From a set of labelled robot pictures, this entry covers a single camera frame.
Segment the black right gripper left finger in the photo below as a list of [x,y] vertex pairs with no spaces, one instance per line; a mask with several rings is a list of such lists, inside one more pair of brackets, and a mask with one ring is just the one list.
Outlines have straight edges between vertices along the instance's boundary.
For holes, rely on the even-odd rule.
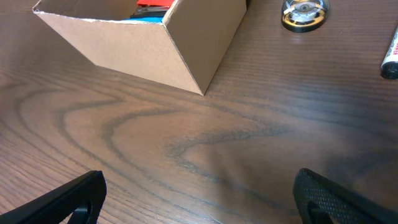
[[106,198],[104,175],[89,171],[76,179],[1,215],[1,224],[96,224]]

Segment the orange stapler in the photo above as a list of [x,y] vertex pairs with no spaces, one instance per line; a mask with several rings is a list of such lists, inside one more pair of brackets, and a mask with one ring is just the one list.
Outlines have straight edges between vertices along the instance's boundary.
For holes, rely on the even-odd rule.
[[138,0],[138,6],[170,7],[174,0]]

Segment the blue plastic staple remover block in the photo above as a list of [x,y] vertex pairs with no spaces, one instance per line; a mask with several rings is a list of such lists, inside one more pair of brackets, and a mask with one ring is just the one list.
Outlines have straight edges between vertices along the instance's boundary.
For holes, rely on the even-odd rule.
[[127,21],[141,21],[141,22],[155,22],[162,23],[163,17],[138,17],[138,18],[128,18]]

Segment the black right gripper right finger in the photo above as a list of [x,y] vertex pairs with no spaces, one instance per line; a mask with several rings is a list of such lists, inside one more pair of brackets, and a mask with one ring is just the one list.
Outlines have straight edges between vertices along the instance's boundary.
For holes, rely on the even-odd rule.
[[293,195],[303,223],[397,223],[397,213],[303,168]]

